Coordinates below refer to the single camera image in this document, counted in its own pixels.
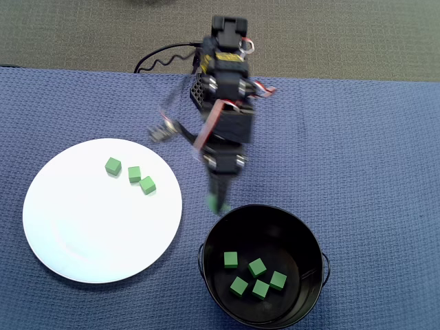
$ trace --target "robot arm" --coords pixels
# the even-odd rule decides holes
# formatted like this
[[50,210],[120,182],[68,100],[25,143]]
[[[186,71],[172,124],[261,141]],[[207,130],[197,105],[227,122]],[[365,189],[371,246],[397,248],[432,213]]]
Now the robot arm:
[[254,51],[254,45],[246,38],[247,31],[246,19],[215,16],[211,36],[195,53],[193,67],[199,65],[201,73],[190,97],[205,121],[201,132],[193,135],[167,117],[165,125],[151,131],[155,141],[180,133],[193,145],[208,171],[215,213],[221,211],[231,180],[245,166],[243,144],[251,141],[252,99],[275,91],[249,80],[247,55]]

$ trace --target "blue textured cloth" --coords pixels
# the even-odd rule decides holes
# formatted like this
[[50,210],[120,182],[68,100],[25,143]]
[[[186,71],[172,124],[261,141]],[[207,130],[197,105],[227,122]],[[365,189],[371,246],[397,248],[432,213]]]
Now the blue textured cloth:
[[[152,144],[158,104],[182,76],[0,69],[0,329],[247,329],[225,315],[197,269],[218,219],[207,177],[176,137]],[[299,216],[332,274],[294,329],[434,330],[440,324],[440,84],[262,78],[248,162],[232,207],[261,203]],[[179,94],[169,113],[201,126]],[[38,171],[96,138],[144,144],[181,185],[183,215],[165,254],[108,285],[55,275],[33,255],[21,211]]]

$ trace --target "black cable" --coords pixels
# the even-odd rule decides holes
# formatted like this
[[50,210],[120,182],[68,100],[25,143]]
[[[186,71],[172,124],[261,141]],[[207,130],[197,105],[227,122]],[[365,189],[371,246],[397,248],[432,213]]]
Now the black cable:
[[171,59],[170,59],[168,62],[165,62],[165,63],[162,62],[161,60],[157,59],[157,60],[154,61],[153,65],[151,65],[149,68],[140,67],[139,69],[137,69],[137,72],[136,72],[136,73],[138,74],[138,73],[140,73],[141,71],[151,71],[151,70],[154,69],[154,66],[156,66],[156,63],[160,63],[160,64],[162,64],[163,66],[166,67],[167,65],[170,65],[171,62],[173,62],[175,58],[180,58],[181,60],[185,61],[185,60],[188,60],[188,59],[189,59],[191,56],[193,56],[194,54],[195,54],[195,51],[189,53],[189,55],[187,55],[187,56],[185,56],[185,57],[180,56],[180,55],[178,55],[178,54],[175,54],[175,55],[173,55],[173,56],[171,57]]
[[15,64],[0,64],[0,67],[19,67],[18,65]]
[[174,47],[183,47],[183,46],[192,46],[192,47],[201,47],[201,43],[173,43],[172,45],[168,45],[162,48],[159,48],[155,50],[154,52],[151,52],[150,54],[146,55],[142,60],[139,61],[139,63],[136,65],[135,74],[139,73],[139,68],[142,65],[144,61],[152,57],[153,55],[156,55],[157,53],[163,52],[164,50],[169,50],[170,48]]

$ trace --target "green block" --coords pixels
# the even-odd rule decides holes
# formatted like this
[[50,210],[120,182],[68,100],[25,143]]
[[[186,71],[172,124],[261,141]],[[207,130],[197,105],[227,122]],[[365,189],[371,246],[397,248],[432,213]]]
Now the green block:
[[284,288],[284,284],[286,283],[287,276],[278,272],[274,272],[272,275],[272,279],[270,280],[270,287],[281,291]]
[[249,265],[247,265],[247,268],[249,268],[254,278],[257,278],[261,274],[266,273],[266,266],[264,266],[264,263],[261,261],[260,258],[252,261]]
[[140,167],[129,167],[129,180],[131,183],[140,181]]
[[121,168],[122,168],[121,162],[112,157],[110,157],[107,163],[105,164],[105,170],[107,171],[107,173],[110,173],[112,175],[118,175],[119,172],[121,171]]
[[156,185],[150,177],[140,180],[139,184],[145,195],[151,194],[154,190],[156,190]]
[[246,287],[248,287],[248,282],[245,282],[237,276],[229,289],[233,294],[241,298]]
[[210,211],[214,214],[219,214],[222,212],[229,212],[231,211],[231,207],[228,204],[223,204],[223,206],[221,207],[221,210],[219,212],[217,212],[217,198],[215,197],[214,194],[209,194],[206,197],[206,203],[208,204],[208,207],[210,209]]
[[239,266],[239,259],[236,252],[225,252],[225,268],[237,268]]
[[262,300],[266,297],[268,289],[268,284],[261,282],[260,280],[256,280],[252,294]]

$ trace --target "white plate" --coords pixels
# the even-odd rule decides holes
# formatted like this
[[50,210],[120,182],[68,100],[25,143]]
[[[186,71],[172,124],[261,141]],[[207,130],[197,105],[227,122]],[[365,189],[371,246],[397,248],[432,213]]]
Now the white plate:
[[[122,162],[107,174],[110,158]],[[156,191],[131,184],[140,166]],[[31,183],[23,206],[27,242],[48,268],[71,280],[108,283],[141,272],[171,244],[182,195],[170,166],[152,150],[126,140],[77,144],[51,159]]]

